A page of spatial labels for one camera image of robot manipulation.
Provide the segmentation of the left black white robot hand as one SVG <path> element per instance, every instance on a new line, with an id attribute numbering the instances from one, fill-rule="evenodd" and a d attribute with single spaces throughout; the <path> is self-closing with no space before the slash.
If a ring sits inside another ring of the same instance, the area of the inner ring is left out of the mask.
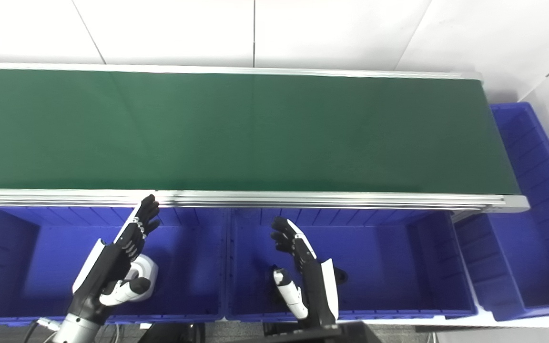
<path id="1" fill-rule="evenodd" d="M 143 252 L 146 238 L 160 221 L 159 202 L 147 195 L 133 209 L 113 243 L 98 239 L 74 282 L 67 314 L 72 322 L 103 325 L 116 306 L 144 294 L 151 286 L 145 277 L 128 279 L 131 265 Z"/>

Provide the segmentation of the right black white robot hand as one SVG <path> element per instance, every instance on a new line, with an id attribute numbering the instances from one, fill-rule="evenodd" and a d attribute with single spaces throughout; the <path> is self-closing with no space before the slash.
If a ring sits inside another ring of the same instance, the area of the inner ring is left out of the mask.
<path id="1" fill-rule="evenodd" d="M 290 219 L 274 217 L 272 229 L 275 248 L 292 256 L 302 276 L 302 285 L 297 286 L 288 270 L 272 268 L 273 282 L 287 308 L 303 329 L 334 325 L 339 312 L 333 260 L 318 259 L 305 233 Z"/>

